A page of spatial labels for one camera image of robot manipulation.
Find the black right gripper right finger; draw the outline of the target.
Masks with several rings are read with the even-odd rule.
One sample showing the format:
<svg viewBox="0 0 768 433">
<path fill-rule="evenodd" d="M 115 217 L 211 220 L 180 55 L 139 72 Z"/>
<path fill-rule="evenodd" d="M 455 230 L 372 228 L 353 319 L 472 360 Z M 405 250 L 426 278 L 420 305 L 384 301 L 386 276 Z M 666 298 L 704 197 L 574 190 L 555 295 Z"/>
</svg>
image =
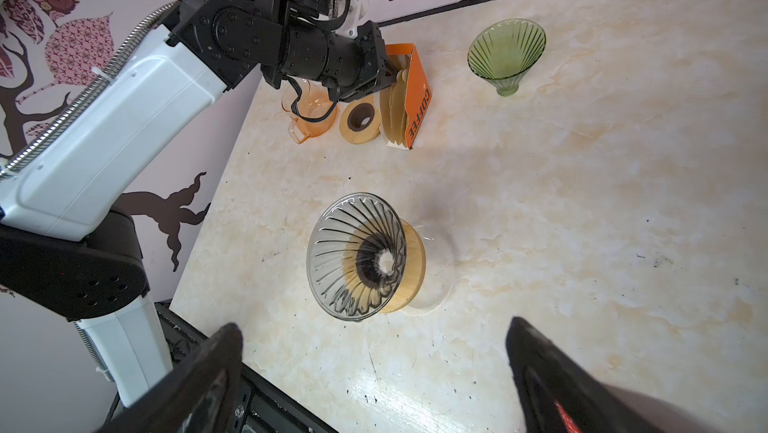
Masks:
<svg viewBox="0 0 768 433">
<path fill-rule="evenodd" d="M 506 351 L 529 432 L 657 432 L 522 317 Z"/>
</svg>

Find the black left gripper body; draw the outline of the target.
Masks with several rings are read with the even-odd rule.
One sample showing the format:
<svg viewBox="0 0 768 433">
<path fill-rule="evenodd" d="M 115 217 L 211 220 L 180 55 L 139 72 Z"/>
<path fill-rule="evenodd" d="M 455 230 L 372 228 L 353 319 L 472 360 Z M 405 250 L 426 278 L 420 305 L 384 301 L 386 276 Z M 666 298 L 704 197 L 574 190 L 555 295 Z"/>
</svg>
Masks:
<svg viewBox="0 0 768 433">
<path fill-rule="evenodd" d="M 282 27 L 277 63 L 261 63 L 274 87 L 294 78 L 327 88 L 345 103 L 396 83 L 379 25 L 366 21 L 367 0 L 255 0 Z"/>
</svg>

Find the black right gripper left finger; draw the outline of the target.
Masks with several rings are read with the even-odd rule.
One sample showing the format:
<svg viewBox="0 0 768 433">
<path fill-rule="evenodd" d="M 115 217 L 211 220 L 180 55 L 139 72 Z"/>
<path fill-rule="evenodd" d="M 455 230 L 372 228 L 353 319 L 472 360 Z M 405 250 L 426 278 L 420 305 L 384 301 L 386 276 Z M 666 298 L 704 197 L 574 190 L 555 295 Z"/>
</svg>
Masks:
<svg viewBox="0 0 768 433">
<path fill-rule="evenodd" d="M 243 336 L 227 323 L 102 432 L 226 432 L 242 367 Z"/>
</svg>

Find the orange glass pitcher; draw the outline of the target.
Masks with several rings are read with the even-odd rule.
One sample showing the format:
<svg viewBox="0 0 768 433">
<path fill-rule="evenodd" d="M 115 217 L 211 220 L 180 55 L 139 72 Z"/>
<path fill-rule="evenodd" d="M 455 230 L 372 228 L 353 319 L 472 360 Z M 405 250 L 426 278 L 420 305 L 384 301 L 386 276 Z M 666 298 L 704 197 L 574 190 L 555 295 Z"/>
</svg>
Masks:
<svg viewBox="0 0 768 433">
<path fill-rule="evenodd" d="M 281 107 L 290 117 L 288 133 L 297 144 L 326 133 L 333 126 L 339 109 L 326 88 L 305 79 L 288 81 Z"/>
</svg>

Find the wooden ring dripper stand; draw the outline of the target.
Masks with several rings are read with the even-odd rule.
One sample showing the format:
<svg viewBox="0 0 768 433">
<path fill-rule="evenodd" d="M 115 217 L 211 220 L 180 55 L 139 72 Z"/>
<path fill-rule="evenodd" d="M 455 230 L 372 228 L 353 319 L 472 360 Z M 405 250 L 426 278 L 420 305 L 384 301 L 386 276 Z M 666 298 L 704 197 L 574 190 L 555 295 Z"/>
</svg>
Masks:
<svg viewBox="0 0 768 433">
<path fill-rule="evenodd" d="M 369 95 L 347 105 L 339 122 L 341 136 L 354 145 L 365 144 L 380 134 L 381 112 L 376 96 Z"/>
</svg>

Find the clear glass server jug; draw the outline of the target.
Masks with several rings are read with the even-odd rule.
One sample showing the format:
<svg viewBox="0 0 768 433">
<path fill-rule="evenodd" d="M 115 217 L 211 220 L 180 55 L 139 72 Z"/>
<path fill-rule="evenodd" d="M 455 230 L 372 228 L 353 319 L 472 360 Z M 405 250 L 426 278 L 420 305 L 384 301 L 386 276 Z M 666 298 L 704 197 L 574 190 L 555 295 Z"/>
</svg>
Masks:
<svg viewBox="0 0 768 433">
<path fill-rule="evenodd" d="M 415 298 L 404 313 L 421 316 L 437 310 L 449 297 L 455 282 L 455 261 L 448 236 L 434 224 L 415 226 L 425 247 L 425 277 Z"/>
</svg>

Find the wooden ring dripper holder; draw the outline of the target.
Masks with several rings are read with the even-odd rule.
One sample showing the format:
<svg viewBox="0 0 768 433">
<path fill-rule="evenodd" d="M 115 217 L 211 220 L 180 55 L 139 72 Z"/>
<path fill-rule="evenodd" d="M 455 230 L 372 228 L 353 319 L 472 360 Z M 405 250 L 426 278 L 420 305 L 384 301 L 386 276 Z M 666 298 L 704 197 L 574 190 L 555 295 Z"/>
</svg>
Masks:
<svg viewBox="0 0 768 433">
<path fill-rule="evenodd" d="M 406 221 L 401 221 L 406 240 L 406 262 L 402 279 L 390 301 L 381 310 L 384 314 L 403 309 L 417 296 L 426 274 L 426 252 L 421 236 Z"/>
</svg>

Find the green glass dripper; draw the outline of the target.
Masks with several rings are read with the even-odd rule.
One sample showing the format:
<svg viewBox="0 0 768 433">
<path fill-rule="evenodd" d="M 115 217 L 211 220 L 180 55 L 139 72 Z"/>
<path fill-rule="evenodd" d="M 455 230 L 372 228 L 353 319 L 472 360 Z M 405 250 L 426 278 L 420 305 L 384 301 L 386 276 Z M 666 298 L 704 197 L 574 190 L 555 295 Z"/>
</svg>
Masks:
<svg viewBox="0 0 768 433">
<path fill-rule="evenodd" d="M 522 18 L 502 20 L 475 37 L 467 54 L 468 66 L 500 96 L 512 96 L 546 44 L 545 30 L 538 23 Z"/>
</svg>

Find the clear glass dripper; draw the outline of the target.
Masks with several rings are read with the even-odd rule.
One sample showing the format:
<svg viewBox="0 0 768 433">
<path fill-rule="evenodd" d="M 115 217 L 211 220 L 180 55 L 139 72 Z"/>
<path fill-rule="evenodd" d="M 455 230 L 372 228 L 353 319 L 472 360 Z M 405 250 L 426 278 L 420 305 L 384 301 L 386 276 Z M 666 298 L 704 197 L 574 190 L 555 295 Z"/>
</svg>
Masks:
<svg viewBox="0 0 768 433">
<path fill-rule="evenodd" d="M 406 259 L 405 231 L 394 208 L 373 193 L 351 193 L 316 222 L 306 253 L 307 279 L 324 312 L 361 322 L 392 301 Z"/>
</svg>

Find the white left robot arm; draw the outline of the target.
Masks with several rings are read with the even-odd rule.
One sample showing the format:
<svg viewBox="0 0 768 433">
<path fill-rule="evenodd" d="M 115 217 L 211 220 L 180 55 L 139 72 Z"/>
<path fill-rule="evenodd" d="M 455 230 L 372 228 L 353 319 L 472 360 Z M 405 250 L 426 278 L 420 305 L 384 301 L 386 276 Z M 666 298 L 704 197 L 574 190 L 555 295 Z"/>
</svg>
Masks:
<svg viewBox="0 0 768 433">
<path fill-rule="evenodd" d="M 176 0 L 145 17 L 95 80 L 1 169 L 1 283 L 85 332 L 122 404 L 172 369 L 126 187 L 200 112 L 260 70 L 332 103 L 393 84 L 358 0 Z"/>
</svg>

